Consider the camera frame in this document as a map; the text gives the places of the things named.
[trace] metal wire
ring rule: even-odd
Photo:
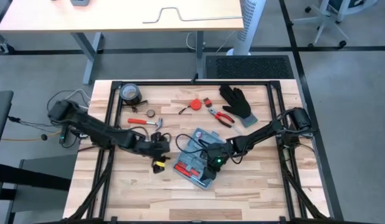
[[[242,19],[243,16],[225,16],[225,17],[203,17],[203,18],[192,18],[192,19],[184,19],[181,17],[179,9],[177,7],[163,7],[158,14],[158,18],[154,21],[143,21],[144,24],[152,24],[157,23],[161,19],[162,11],[165,9],[175,9],[178,13],[179,19],[183,22],[189,21],[208,21],[208,20],[218,20],[218,19]]]

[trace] wooden desk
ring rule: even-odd
[[[88,112],[100,120],[105,118],[111,82],[110,80],[95,82]],[[302,106],[296,81],[281,80],[280,82],[286,108]],[[163,127],[160,131],[169,132],[173,137],[180,133],[192,134],[197,127],[209,132],[215,131],[223,139],[235,136],[237,135],[235,130],[223,127],[205,108],[199,111],[186,110],[183,115],[178,115],[180,109],[190,100],[205,97],[212,100],[215,109],[222,111],[221,106],[227,103],[220,96],[218,88],[218,86],[140,86],[143,99],[148,100],[149,104],[139,107],[138,114],[133,114],[129,109],[123,109],[121,126],[122,128],[131,127],[127,123],[128,118],[146,119],[146,110],[153,109],[157,113],[153,120],[163,118]],[[238,128],[245,134],[249,134],[271,120],[269,100],[264,86],[240,86],[240,88],[244,91],[254,115],[259,120],[255,125],[244,129],[236,119]],[[115,110],[113,111],[112,118],[115,117]],[[152,133],[154,127],[147,126],[147,130]],[[302,142],[311,146],[311,142],[307,139],[302,139]],[[83,142],[80,147],[87,146],[89,142]],[[313,152],[305,147],[299,147],[296,153],[304,191],[320,211],[328,215]],[[78,154],[64,217],[73,214],[89,193],[97,154],[98,149]],[[171,164],[178,154],[179,151],[172,141],[171,153],[169,153],[172,160],[167,162],[164,172],[153,174],[150,166],[151,159],[117,149],[105,219],[109,220],[111,216],[117,216],[118,220],[129,221],[276,221],[279,220],[279,216],[288,216],[275,138],[256,145],[240,165],[228,161],[209,190],[201,190],[173,172]],[[295,213],[298,215],[297,198],[293,190],[292,194]],[[95,216],[98,214],[97,207],[100,200],[99,194]]]
[[[166,9],[159,22],[143,24],[158,17],[162,7],[178,7],[185,19],[241,16],[239,0],[90,0],[86,7],[75,7],[69,0],[13,0],[0,23],[1,32],[70,32],[88,57],[83,84],[90,76],[101,32],[197,31],[197,72],[203,77],[203,30],[242,30],[242,19],[211,21],[179,20],[176,10]],[[93,44],[83,32],[98,33]]]

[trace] floor mat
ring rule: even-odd
[[[287,55],[207,56],[206,77],[294,79]]]

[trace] office chair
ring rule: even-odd
[[[295,24],[310,24],[318,23],[317,35],[308,47],[314,47],[318,42],[323,30],[326,26],[337,29],[346,40],[349,40],[349,37],[343,32],[343,30],[338,26],[339,23],[345,18],[345,15],[355,14],[361,12],[364,9],[367,9],[378,0],[322,0],[320,8],[316,6],[308,6],[305,9],[306,13],[310,13],[311,10],[317,14],[315,17],[303,18],[303,19],[294,19],[291,21],[290,25]],[[338,47],[342,49],[346,45],[346,41],[342,40],[339,42]]]

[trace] white tower fan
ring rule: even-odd
[[[259,26],[265,8],[266,0],[245,0],[242,15],[244,16],[244,30],[238,31],[234,48],[227,55],[250,55],[249,49]]]

